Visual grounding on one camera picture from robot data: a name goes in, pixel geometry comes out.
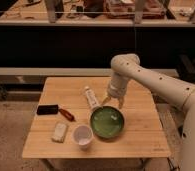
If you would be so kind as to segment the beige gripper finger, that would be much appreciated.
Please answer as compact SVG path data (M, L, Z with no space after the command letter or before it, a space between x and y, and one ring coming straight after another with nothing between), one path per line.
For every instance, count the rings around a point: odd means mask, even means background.
M110 100L111 100L111 96L106 95L102 101L102 106L105 105L106 103L108 103Z
M122 109L124 104L124 97L118 98L118 108Z

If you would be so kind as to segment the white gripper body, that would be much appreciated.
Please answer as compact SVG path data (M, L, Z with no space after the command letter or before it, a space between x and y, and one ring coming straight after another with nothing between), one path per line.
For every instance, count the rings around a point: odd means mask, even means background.
M108 84L107 94L113 98L123 98L127 91L129 79L119 74L113 74Z

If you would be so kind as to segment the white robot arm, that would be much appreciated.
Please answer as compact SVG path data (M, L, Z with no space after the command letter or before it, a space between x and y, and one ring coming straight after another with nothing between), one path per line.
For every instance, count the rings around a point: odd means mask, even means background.
M136 54L116 55L110 65L112 75L103 104L116 98L122 108L128 82L133 79L185 112L179 171L195 171L195 84L141 67Z

